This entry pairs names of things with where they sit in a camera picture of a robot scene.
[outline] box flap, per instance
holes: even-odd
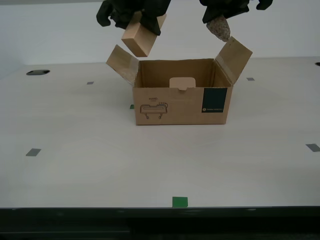
[[[230,37],[215,60],[227,75],[230,84],[234,85],[251,55],[252,51],[243,46],[234,37]]]
[[[135,85],[135,79],[139,70],[139,60],[123,50],[119,45],[114,47],[106,64],[127,80],[132,86]]]
[[[196,87],[196,80],[193,77],[172,77],[169,80],[169,87],[186,91],[187,88]]]

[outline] white wall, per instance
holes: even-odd
[[[231,18],[231,33],[254,57],[320,56],[320,0],[275,0]],[[104,62],[122,29],[100,27],[101,3],[0,6],[0,63],[51,64]],[[149,59],[211,58],[223,43],[202,24],[198,0],[172,0],[162,34]]]

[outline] dark green label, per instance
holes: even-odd
[[[202,112],[223,113],[227,88],[205,88],[203,92]]]

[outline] printed illustration on box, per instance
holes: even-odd
[[[168,104],[165,102],[159,102],[157,105],[143,104],[140,106],[140,113],[149,119],[148,114],[160,114],[159,119],[161,119],[163,114],[168,112]]]

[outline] gray tape marker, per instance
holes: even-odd
[[[27,157],[35,157],[38,155],[38,153],[41,151],[41,149],[32,148],[27,154]]]
[[[314,153],[320,152],[320,147],[317,144],[306,144],[308,148]]]

